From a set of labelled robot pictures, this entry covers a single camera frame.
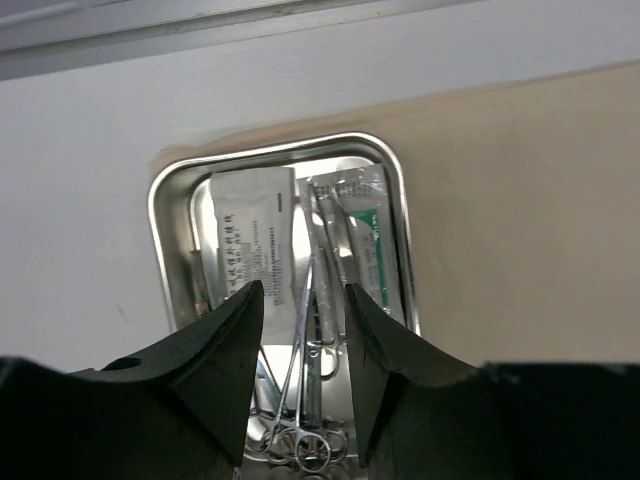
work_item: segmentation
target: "beige cloth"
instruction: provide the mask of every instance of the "beige cloth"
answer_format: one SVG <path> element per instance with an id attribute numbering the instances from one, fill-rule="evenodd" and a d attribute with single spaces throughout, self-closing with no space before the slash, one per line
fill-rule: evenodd
<path id="1" fill-rule="evenodd" d="M 364 131 L 404 171 L 423 335 L 479 364 L 640 359 L 640 65 L 226 137 Z"/>

